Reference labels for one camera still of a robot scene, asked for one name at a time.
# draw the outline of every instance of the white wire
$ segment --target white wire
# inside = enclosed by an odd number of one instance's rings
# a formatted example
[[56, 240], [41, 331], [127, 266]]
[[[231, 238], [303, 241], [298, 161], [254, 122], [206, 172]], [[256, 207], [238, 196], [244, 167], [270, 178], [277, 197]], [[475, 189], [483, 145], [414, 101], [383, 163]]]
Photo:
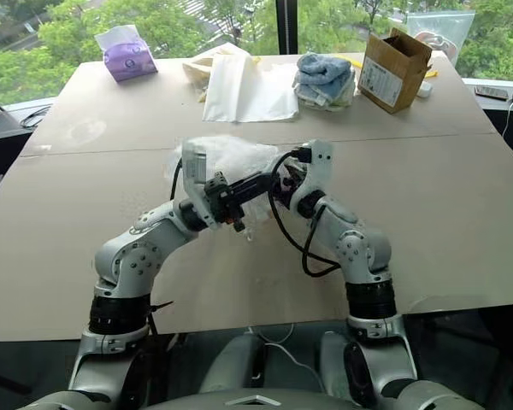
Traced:
[[252, 327], [249, 326], [249, 333], [253, 334], [253, 335], [257, 335], [259, 337], [261, 337], [264, 342], [267, 342], [267, 343], [278, 343], [278, 344], [282, 344], [282, 343], [285, 343], [287, 341], [287, 339], [289, 337], [291, 337], [292, 335], [292, 332], [294, 331], [294, 323], [291, 323], [291, 329], [289, 330], [289, 332], [286, 334], [285, 337], [283, 337], [281, 340], [278, 340], [278, 341], [275, 341], [275, 340], [272, 340], [268, 337], [265, 337], [261, 332], [259, 331], [254, 331]]
[[510, 124], [510, 114], [511, 114], [512, 108], [513, 108], [513, 102], [511, 103], [510, 107], [507, 108], [507, 120], [505, 120], [505, 128], [504, 128], [504, 132], [502, 132], [503, 139], [505, 139], [505, 132], [507, 131], [507, 127]]
[[289, 356], [289, 359], [291, 359], [292, 362], [295, 365], [303, 367], [304, 369], [310, 371], [311, 374], [314, 376], [315, 380], [317, 380], [317, 383], [319, 384], [319, 388], [321, 389], [321, 392], [325, 393], [325, 386], [323, 385], [323, 382], [322, 382], [321, 378], [319, 377], [319, 374], [317, 374], [317, 372], [314, 369], [312, 369], [308, 365], [305, 365], [304, 363], [300, 363], [298, 360], [296, 360], [294, 358], [294, 356], [291, 353], [289, 353], [289, 351], [286, 348], [284, 348], [280, 344], [277, 344], [277, 343], [265, 343], [265, 346], [273, 346], [275, 348], [280, 349], [283, 353], [285, 353], [287, 356]]

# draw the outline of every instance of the cardboard box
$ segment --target cardboard box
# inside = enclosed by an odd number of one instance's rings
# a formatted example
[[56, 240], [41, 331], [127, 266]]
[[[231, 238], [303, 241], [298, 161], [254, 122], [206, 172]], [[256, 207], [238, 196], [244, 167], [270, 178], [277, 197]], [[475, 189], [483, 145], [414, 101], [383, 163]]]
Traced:
[[396, 113], [412, 104], [430, 58], [431, 48], [397, 28], [384, 40], [371, 35], [358, 87], [385, 111]]

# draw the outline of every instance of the table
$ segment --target table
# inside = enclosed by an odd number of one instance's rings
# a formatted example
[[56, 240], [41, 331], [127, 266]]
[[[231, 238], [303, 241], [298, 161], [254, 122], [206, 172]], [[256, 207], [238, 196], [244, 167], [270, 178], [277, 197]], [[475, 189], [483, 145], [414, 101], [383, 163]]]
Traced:
[[[181, 63], [158, 61], [158, 75], [127, 85], [109, 81], [100, 63], [82, 64], [4, 178], [0, 340], [79, 337], [97, 279], [94, 253], [167, 201], [163, 169], [177, 143], [218, 132], [282, 149], [333, 142], [342, 161], [330, 193], [388, 234], [400, 312], [513, 303], [513, 152], [444, 57], [433, 56], [432, 96], [399, 114], [356, 96], [343, 113], [303, 109], [293, 122], [243, 125], [202, 122]], [[285, 219], [303, 237], [301, 221]], [[168, 258], [152, 300], [174, 300], [156, 315], [163, 332], [348, 312], [340, 275], [305, 277], [272, 220], [252, 242], [232, 229], [203, 231]]]

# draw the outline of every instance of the window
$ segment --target window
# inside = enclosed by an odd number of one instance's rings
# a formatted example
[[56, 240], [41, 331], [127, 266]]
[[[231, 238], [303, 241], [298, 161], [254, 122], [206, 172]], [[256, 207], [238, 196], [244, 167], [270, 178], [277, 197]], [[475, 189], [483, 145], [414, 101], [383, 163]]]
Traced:
[[298, 0], [298, 51], [364, 51], [370, 32], [385, 37], [406, 30], [410, 12], [440, 10], [475, 11], [456, 63], [462, 77], [513, 80], [513, 0]]
[[93, 36], [123, 24], [155, 58], [226, 41], [278, 53], [274, 0], [0, 0], [0, 104], [56, 96], [81, 62], [102, 60]]

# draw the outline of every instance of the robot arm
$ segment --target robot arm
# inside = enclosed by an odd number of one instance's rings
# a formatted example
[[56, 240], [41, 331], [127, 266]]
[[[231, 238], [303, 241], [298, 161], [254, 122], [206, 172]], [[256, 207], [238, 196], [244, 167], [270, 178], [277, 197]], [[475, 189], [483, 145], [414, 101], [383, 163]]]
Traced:
[[[145, 380], [137, 369], [142, 367], [139, 362], [149, 333], [154, 278], [167, 257], [201, 230], [227, 223], [242, 231], [242, 204], [263, 193], [312, 221], [306, 244], [297, 245], [303, 251], [304, 269], [305, 258], [313, 255], [309, 252], [313, 237], [338, 259], [334, 266], [341, 269], [345, 280], [350, 304], [347, 323], [355, 335], [345, 349], [352, 398], [365, 407], [410, 410], [424, 407], [395, 407], [396, 403], [402, 397], [413, 404], [416, 401], [407, 400], [419, 397], [420, 403], [428, 404], [434, 403], [435, 396], [445, 400], [443, 390], [413, 383], [416, 368], [402, 317], [395, 308], [386, 236], [368, 228], [323, 191], [332, 158], [330, 144], [312, 141], [281, 157], [290, 173], [281, 183], [276, 174], [278, 162], [269, 173], [255, 173], [229, 184], [221, 173], [206, 180], [204, 152], [186, 143], [182, 166], [189, 199], [144, 212], [128, 231], [97, 252], [99, 279], [69, 391], [47, 396], [29, 408], [56, 408], [57, 404], [74, 410], [137, 408], [144, 397]], [[414, 393], [406, 393], [408, 388]]]

